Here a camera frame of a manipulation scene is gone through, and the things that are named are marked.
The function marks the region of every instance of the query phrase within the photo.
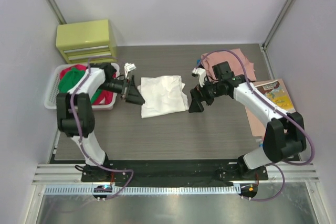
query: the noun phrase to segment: green cloth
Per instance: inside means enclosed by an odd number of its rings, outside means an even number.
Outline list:
[[[69,72],[67,72],[62,80],[59,81],[58,90],[61,93],[67,93],[70,89],[72,89],[85,74],[85,70],[78,70],[77,68],[72,68]],[[98,96],[101,93],[101,89],[98,89],[93,97],[91,98],[91,104],[93,104]]]

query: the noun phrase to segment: basket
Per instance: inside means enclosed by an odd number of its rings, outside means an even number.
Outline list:
[[[48,85],[48,89],[47,89],[47,93],[46,93],[46,97],[44,100],[44,106],[47,109],[50,110],[55,110],[56,109],[56,96],[58,94],[58,84],[59,84],[59,73],[66,69],[69,68],[71,66],[74,66],[77,64],[65,64],[65,65],[60,65],[58,66],[53,74],[53,77],[50,81],[50,84]],[[117,76],[120,74],[119,70],[119,65],[116,63],[111,63],[112,66],[114,66],[114,68],[117,70]],[[102,105],[92,105],[92,109],[93,110],[111,110],[113,108],[114,103],[116,102],[116,96],[117,94],[114,93],[113,94],[113,98],[112,98],[112,102],[110,104],[102,104]]]

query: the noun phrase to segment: white wall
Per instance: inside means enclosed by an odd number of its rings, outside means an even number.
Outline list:
[[[45,0],[0,0],[0,218],[18,223],[37,163],[47,161],[56,114],[44,108],[50,75],[62,64],[57,21]]]
[[[285,0],[56,0],[68,23],[108,18],[118,45],[264,42]]]
[[[336,206],[336,1],[296,0],[269,46],[275,74],[283,78],[314,140],[314,163]]]

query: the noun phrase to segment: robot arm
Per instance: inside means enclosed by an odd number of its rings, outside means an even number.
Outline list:
[[[67,93],[59,93],[56,97],[57,124],[60,131],[65,132],[80,148],[83,145],[87,154],[100,165],[108,165],[109,160],[106,153],[101,149],[93,132],[95,128],[95,117],[91,106],[91,98],[96,90],[103,89],[121,94],[121,98],[126,102],[142,105],[145,100],[140,95],[134,83],[134,76],[130,74],[135,69],[134,64],[125,65],[126,77],[123,80],[113,78],[116,73],[115,68],[109,63],[90,64],[82,79]],[[79,132],[73,114],[70,111],[70,97],[77,89],[82,80],[86,79],[75,94],[74,102],[78,109],[78,116],[81,124],[83,138],[79,142]],[[88,166],[95,164],[86,158]]]
[[[203,101],[211,105],[216,97],[228,95],[246,106],[266,128],[263,147],[238,158],[238,167],[242,173],[269,163],[277,163],[306,149],[305,136],[275,110],[288,115],[303,128],[303,118],[298,112],[288,113],[271,101],[268,101],[271,106],[262,102],[255,95],[261,93],[253,85],[254,89],[251,91],[244,75],[234,76],[227,62],[215,65],[213,70],[218,79],[216,82],[207,79],[204,69],[193,70],[192,75],[198,76],[199,84],[190,91],[192,103],[189,113],[203,112]]]

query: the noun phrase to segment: white towel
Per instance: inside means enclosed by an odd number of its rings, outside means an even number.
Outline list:
[[[141,78],[138,87],[146,103],[141,106],[141,118],[150,118],[188,110],[188,98],[182,92],[181,76]]]

